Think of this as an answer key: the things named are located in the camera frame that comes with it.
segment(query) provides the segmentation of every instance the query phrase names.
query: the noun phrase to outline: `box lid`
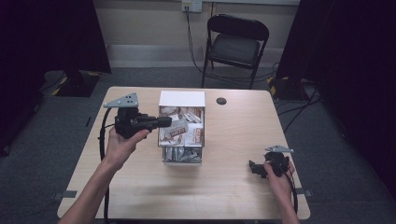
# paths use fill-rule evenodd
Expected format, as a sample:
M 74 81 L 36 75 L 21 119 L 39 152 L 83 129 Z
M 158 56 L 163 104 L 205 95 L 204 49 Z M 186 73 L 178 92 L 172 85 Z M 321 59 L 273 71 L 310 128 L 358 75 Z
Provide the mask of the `box lid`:
M 161 91 L 159 105 L 205 107 L 205 92 Z

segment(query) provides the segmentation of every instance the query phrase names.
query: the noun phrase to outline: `white box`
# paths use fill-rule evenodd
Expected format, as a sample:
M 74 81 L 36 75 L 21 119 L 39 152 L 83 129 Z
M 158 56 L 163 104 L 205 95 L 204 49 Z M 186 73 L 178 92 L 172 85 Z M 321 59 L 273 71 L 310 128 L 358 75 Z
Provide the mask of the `white box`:
M 172 118 L 158 131 L 166 164 L 201 164 L 205 145 L 205 92 L 162 91 L 159 116 Z

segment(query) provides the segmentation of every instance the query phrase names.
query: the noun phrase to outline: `hand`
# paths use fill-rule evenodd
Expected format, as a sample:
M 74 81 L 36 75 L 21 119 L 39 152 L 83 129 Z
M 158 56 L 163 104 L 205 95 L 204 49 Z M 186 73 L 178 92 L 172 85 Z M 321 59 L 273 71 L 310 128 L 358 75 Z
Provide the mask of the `hand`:
M 279 203 L 291 203 L 291 186 L 285 175 L 277 177 L 270 163 L 264 163 L 264 169 L 267 172 L 267 179 L 270 182 L 270 188 L 273 191 Z M 295 169 L 291 161 L 289 161 L 289 170 L 286 172 L 291 179 Z
M 129 139 L 116 133 L 113 127 L 109 132 L 108 144 L 104 162 L 118 171 L 136 150 L 136 144 L 149 134 L 149 130 L 141 130 Z

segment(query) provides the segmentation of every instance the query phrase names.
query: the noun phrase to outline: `table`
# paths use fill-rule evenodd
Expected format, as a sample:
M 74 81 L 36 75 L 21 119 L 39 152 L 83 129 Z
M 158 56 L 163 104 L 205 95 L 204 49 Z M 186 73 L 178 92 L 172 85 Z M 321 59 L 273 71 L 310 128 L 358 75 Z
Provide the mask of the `table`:
M 136 92 L 139 111 L 158 116 L 161 91 L 205 92 L 205 147 L 200 166 L 171 166 L 162 161 L 158 130 L 140 142 L 110 184 L 109 218 L 120 219 L 280 219 L 268 180 L 251 173 L 248 161 L 263 163 L 264 149 L 287 147 L 268 91 L 112 87 L 104 102 Z M 218 105 L 223 97 L 226 105 Z M 67 190 L 77 196 L 100 162 L 99 130 L 106 110 L 100 108 Z M 113 109 L 107 124 L 114 123 Z M 301 187 L 297 172 L 296 188 Z M 63 198 L 61 217 L 76 198 Z M 300 219 L 310 211 L 298 195 Z M 97 218 L 103 217 L 104 201 Z

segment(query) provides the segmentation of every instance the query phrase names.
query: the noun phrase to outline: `black puck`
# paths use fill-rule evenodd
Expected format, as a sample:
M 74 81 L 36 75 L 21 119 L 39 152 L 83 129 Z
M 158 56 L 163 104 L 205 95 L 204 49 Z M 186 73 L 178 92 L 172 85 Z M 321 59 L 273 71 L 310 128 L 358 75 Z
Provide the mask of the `black puck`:
M 219 97 L 219 98 L 216 100 L 216 102 L 217 102 L 219 105 L 225 105 L 225 104 L 227 104 L 227 100 L 224 99 L 224 98 L 222 98 L 222 97 Z

